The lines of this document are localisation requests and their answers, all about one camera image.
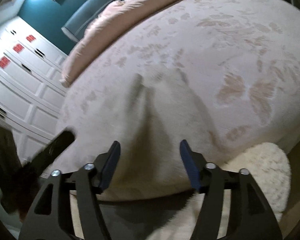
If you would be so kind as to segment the beige knit sweater black hearts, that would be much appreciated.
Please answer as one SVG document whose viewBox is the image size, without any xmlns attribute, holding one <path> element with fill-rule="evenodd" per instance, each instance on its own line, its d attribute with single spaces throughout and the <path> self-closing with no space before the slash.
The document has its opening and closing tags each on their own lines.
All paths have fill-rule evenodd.
<svg viewBox="0 0 300 240">
<path fill-rule="evenodd" d="M 188 190 L 179 153 L 182 140 L 208 161 L 222 164 L 228 159 L 205 105 L 180 70 L 148 68 L 121 93 L 115 108 L 121 157 L 107 189 L 109 198 L 149 199 Z"/>
</svg>

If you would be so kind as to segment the white panelled wardrobe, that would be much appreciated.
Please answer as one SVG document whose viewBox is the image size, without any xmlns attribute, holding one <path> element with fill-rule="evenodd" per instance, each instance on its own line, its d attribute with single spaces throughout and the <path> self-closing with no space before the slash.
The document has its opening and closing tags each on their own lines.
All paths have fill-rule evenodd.
<svg viewBox="0 0 300 240">
<path fill-rule="evenodd" d="M 22 162 L 56 135 L 66 57 L 18 16 L 0 26 L 0 121 L 12 129 Z"/>
</svg>

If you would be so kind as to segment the cream fluffy rug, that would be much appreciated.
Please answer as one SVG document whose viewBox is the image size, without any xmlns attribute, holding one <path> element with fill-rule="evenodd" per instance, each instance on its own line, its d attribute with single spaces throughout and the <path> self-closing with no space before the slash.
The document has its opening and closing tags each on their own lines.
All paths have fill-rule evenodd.
<svg viewBox="0 0 300 240">
<path fill-rule="evenodd" d="M 291 171 L 279 146 L 264 142 L 223 164 L 217 172 L 229 176 L 224 197 L 208 187 L 147 239 L 281 239 L 279 221 L 287 206 Z"/>
</svg>

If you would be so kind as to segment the pink folded duvet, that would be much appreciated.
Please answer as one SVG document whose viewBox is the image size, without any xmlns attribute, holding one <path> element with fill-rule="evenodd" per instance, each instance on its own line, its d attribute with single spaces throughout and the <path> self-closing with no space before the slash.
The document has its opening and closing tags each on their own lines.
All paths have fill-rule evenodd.
<svg viewBox="0 0 300 240">
<path fill-rule="evenodd" d="M 68 88 L 111 43 L 138 23 L 179 0 L 124 0 L 111 2 L 93 20 L 83 38 L 62 64 L 61 85 Z"/>
</svg>

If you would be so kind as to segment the pink butterfly pattern bedspread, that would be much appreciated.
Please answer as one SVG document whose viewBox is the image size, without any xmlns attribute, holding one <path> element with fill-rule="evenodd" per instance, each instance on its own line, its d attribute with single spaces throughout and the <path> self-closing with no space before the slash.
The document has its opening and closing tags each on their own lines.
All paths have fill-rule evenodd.
<svg viewBox="0 0 300 240">
<path fill-rule="evenodd" d="M 148 68 L 178 69 L 205 105 L 227 164 L 300 141 L 300 10 L 283 0 L 179 0 L 130 28 L 68 87 L 56 129 L 75 142 L 47 169 L 76 171 L 118 141 L 121 88 Z"/>
</svg>

